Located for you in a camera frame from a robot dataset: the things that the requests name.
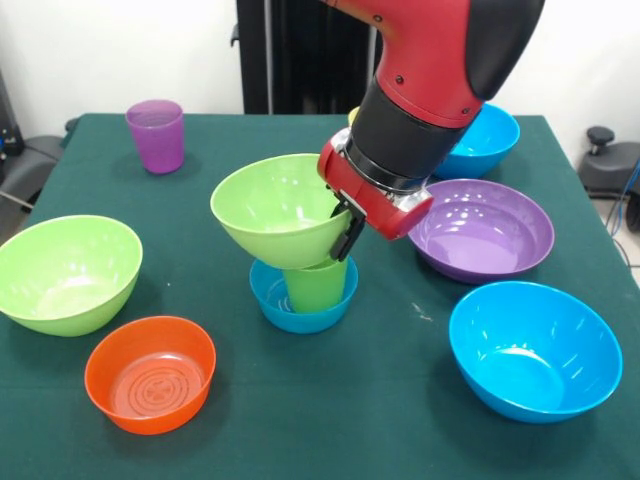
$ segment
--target blue cable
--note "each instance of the blue cable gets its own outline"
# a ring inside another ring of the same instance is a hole
[[[624,198],[624,196],[629,192],[629,189],[633,185],[635,185],[639,175],[640,175],[640,158],[638,159],[638,161],[636,161],[636,166],[634,167],[633,172],[629,177],[629,181],[627,181],[627,184],[625,185],[624,190],[622,191],[622,195],[620,196],[620,202],[618,204],[618,217],[616,218],[616,222],[614,223],[613,232],[611,233],[611,236],[614,236],[616,233],[618,233],[618,230],[620,230],[620,227],[622,226],[622,206],[623,206],[622,198]]]

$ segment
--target green bowl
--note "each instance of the green bowl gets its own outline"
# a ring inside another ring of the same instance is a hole
[[[317,265],[351,218],[331,218],[338,200],[316,170],[318,154],[252,163],[225,178],[211,195],[211,211],[240,247],[281,269]]]
[[[37,332],[85,335],[123,307],[141,263],[140,239],[111,218],[36,224],[0,247],[0,311]]]

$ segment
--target table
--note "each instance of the table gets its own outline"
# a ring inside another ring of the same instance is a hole
[[[360,286],[334,328],[272,327],[248,285],[253,261],[209,210],[215,185],[269,156],[319,152],[343,116],[186,118],[186,164],[154,177],[121,115],[85,115],[30,223],[113,216],[144,245],[130,301],[105,328],[55,338],[0,322],[2,478],[603,479],[640,478],[640,294],[546,121],[519,117],[522,138],[489,179],[538,201],[557,234],[523,278],[577,295],[609,322],[625,373],[600,408],[566,423],[494,414],[460,376],[448,346],[455,303],[472,287],[421,262],[408,239],[366,229],[353,256]],[[218,367],[203,410],[172,433],[141,437],[89,401],[85,362],[133,319],[173,314],[212,336]]]

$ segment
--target purple cup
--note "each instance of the purple cup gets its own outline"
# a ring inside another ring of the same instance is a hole
[[[526,195],[486,180],[429,185],[429,213],[409,238],[438,272],[459,282],[505,280],[539,265],[553,248],[553,224]]]
[[[184,115],[180,105],[169,100],[147,100],[132,106],[126,118],[144,168],[162,174],[182,166]]]

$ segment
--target black pole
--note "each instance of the black pole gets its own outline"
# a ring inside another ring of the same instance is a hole
[[[9,92],[0,72],[0,151],[8,156],[17,156],[24,150],[24,140],[16,121]]]

